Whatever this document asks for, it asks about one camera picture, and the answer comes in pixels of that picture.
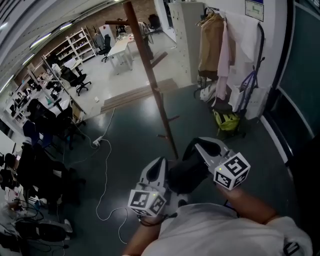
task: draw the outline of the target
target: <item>sign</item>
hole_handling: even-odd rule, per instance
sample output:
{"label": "sign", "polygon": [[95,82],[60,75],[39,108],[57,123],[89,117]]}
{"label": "sign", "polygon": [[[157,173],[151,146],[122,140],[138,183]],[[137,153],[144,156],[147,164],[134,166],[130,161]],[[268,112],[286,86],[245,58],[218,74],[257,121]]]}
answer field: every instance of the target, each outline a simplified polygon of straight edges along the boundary
{"label": "sign", "polygon": [[245,0],[245,15],[264,21],[265,6],[264,0]]}

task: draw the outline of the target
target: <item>white cabinet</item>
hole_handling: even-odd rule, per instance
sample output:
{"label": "white cabinet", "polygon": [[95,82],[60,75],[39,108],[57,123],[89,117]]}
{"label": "white cabinet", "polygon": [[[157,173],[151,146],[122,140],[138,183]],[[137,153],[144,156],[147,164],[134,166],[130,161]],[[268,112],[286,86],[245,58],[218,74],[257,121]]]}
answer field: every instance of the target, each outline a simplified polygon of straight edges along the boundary
{"label": "white cabinet", "polygon": [[196,23],[204,14],[204,5],[202,2],[179,2],[169,3],[169,8],[179,52],[177,61],[191,83],[196,84],[201,34],[201,29]]}

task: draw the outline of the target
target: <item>shoe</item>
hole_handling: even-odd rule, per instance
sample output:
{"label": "shoe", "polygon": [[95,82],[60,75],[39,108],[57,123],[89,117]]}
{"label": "shoe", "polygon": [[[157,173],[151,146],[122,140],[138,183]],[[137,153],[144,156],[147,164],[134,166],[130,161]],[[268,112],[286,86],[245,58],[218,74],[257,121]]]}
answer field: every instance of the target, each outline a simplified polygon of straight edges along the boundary
{"label": "shoe", "polygon": [[65,232],[72,233],[73,229],[71,227],[71,224],[70,224],[69,220],[65,219],[64,220],[64,224],[66,225]]}
{"label": "shoe", "polygon": [[179,200],[179,202],[178,202],[178,208],[180,208],[181,206],[186,206],[188,203],[186,202],[186,200],[183,200],[183,199],[181,199],[181,200]]}

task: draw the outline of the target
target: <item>white t-shirt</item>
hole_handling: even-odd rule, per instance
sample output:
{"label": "white t-shirt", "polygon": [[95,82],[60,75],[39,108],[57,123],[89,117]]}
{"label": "white t-shirt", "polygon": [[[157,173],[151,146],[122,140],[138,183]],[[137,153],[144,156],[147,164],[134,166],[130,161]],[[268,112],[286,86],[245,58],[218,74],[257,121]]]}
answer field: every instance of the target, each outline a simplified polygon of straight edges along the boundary
{"label": "white t-shirt", "polygon": [[288,255],[312,255],[309,236],[289,217],[262,225],[207,203],[185,205],[177,213],[142,256],[282,256],[285,247]]}

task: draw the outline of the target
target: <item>brick wall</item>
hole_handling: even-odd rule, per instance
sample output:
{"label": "brick wall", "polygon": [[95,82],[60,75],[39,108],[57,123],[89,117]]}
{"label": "brick wall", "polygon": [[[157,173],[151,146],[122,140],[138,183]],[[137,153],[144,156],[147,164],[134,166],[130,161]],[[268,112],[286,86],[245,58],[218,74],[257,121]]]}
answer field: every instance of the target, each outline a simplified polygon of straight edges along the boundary
{"label": "brick wall", "polygon": [[[148,17],[150,14],[157,14],[154,0],[132,0],[132,5],[135,11],[135,15],[139,22],[149,23]],[[72,25],[69,29],[57,35],[51,41],[49,41],[30,61],[35,67],[42,61],[41,56],[46,55],[53,48],[59,45],[66,39],[66,36],[72,35],[79,31],[81,27],[86,26],[89,30],[90,35],[93,37],[95,34],[94,28],[98,31],[99,27],[105,24],[105,20],[116,20],[118,18],[127,19],[124,7],[122,3],[113,4],[105,9],[102,9],[91,16],[84,18],[78,23]],[[110,25],[114,37],[116,37],[116,25]],[[27,74],[27,67],[24,67],[19,74],[16,76],[14,81],[20,85],[22,79]]]}

